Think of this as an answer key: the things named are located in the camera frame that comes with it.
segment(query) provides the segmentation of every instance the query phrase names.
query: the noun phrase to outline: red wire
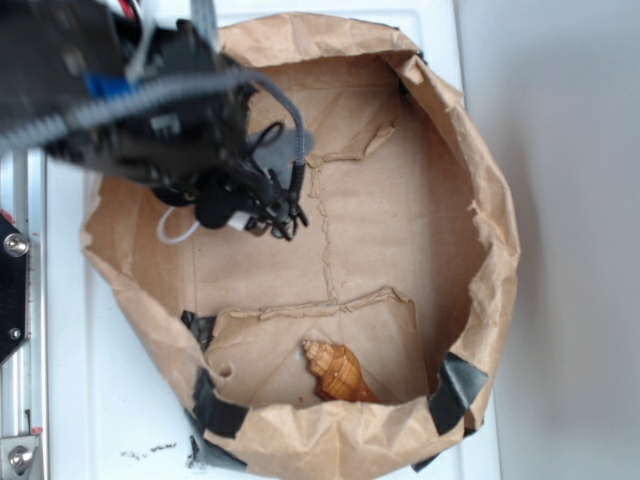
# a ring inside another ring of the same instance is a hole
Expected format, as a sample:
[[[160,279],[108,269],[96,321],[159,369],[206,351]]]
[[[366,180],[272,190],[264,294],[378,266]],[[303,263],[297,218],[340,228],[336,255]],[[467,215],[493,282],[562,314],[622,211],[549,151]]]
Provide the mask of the red wire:
[[[120,3],[120,8],[122,8],[122,12],[124,13],[125,17],[127,17],[129,20],[136,19],[136,12],[134,12],[133,8],[131,8],[131,5],[129,5],[129,2],[127,2],[127,0],[118,0],[118,3]]]

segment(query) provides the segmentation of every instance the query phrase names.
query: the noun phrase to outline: brown paper bag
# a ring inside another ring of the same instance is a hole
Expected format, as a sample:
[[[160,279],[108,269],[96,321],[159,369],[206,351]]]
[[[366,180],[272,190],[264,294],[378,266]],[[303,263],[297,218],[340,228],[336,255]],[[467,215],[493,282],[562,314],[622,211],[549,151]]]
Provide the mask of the brown paper bag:
[[[218,458],[280,478],[368,479],[437,455],[482,424],[520,253],[509,188],[460,92],[382,25],[290,14],[221,35],[315,136],[310,227],[291,243],[200,229],[167,246],[155,233],[166,206],[105,178],[86,255]],[[289,121],[263,93],[251,110],[252,131]],[[192,219],[174,215],[169,233]],[[183,310],[219,316],[206,359]],[[324,319],[317,330],[299,322],[309,315]],[[376,358],[379,336],[363,348],[372,329],[359,337],[353,322],[390,328],[392,360]],[[287,363],[307,332],[353,344],[383,404],[317,403],[313,379]],[[415,381],[393,383],[389,367]]]

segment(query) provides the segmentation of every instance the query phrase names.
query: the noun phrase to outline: white wall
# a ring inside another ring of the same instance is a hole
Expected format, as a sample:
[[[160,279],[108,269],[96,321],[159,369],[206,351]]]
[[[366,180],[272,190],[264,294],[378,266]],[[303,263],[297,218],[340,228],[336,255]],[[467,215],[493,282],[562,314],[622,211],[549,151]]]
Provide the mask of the white wall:
[[[457,9],[467,107],[523,248],[503,480],[640,478],[640,2]]]

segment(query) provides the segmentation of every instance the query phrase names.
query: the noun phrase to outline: conch shell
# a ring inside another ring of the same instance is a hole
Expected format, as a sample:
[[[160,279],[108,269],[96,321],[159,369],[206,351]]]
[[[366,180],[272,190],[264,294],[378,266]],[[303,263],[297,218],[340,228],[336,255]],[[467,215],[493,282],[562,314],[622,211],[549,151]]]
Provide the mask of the conch shell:
[[[379,403],[362,378],[358,359],[345,345],[307,340],[303,347],[308,369],[318,377],[315,393],[320,398]]]

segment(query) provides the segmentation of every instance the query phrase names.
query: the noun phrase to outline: metal bracket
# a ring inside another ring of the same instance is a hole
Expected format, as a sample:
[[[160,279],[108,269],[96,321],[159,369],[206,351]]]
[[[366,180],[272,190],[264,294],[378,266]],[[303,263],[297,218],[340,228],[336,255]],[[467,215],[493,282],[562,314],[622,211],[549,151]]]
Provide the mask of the metal bracket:
[[[27,252],[29,242],[0,215],[0,365],[28,336]]]
[[[43,456],[37,436],[0,439],[0,480],[38,480]]]

